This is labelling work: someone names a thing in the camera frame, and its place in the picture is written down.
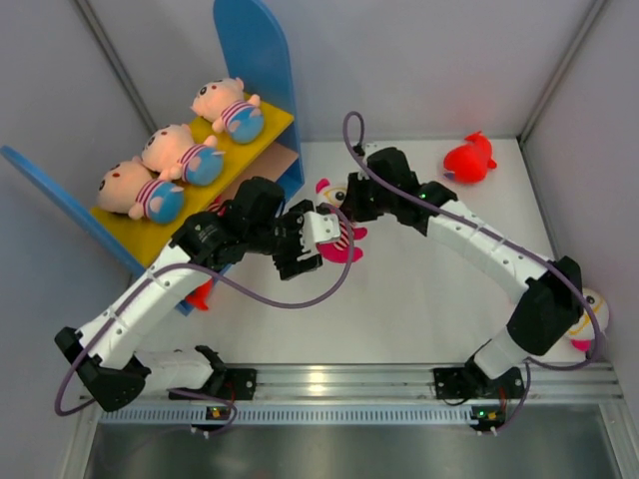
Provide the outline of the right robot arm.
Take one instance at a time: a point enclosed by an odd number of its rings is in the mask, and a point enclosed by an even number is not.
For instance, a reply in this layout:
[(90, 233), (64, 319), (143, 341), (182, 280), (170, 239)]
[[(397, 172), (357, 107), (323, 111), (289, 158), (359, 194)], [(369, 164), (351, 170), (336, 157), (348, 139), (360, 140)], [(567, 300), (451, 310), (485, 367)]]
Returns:
[(524, 359), (545, 355), (584, 312), (575, 260), (546, 259), (505, 239), (454, 191), (437, 181), (421, 183), (395, 147), (373, 153), (361, 172), (348, 175), (340, 209), (356, 223), (394, 216), (458, 253), (507, 294), (514, 305), (507, 323), (464, 365), (467, 387), (476, 395), (490, 395)]

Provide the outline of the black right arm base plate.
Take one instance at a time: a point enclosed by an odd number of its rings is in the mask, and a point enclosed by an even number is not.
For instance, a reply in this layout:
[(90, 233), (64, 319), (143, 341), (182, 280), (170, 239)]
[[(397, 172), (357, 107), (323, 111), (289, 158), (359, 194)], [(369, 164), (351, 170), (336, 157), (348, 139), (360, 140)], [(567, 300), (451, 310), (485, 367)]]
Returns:
[(436, 367), (432, 374), (437, 399), (466, 400), (471, 397), (472, 388), (464, 367)]

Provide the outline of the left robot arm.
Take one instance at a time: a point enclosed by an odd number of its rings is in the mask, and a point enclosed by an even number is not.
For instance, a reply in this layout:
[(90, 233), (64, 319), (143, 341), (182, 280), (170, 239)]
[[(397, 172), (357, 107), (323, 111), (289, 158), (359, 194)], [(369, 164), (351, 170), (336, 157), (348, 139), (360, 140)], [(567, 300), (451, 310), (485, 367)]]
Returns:
[(71, 364), (64, 378), (78, 376), (106, 412), (163, 392), (219, 396), (229, 370), (210, 347), (144, 356), (139, 345), (188, 294), (248, 253), (271, 257), (283, 280), (321, 267), (312, 250), (340, 238), (344, 214), (309, 200), (286, 210), (284, 199), (278, 184), (254, 177), (218, 210), (187, 217), (125, 293), (82, 327), (58, 332), (55, 342)]

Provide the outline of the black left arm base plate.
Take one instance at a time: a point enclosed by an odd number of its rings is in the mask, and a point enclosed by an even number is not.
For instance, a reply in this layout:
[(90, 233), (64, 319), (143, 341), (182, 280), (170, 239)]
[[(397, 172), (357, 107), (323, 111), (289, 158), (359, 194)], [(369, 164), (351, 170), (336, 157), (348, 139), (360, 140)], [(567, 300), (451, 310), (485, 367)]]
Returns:
[(217, 396), (235, 401), (251, 401), (257, 388), (258, 372), (253, 368), (229, 368)]

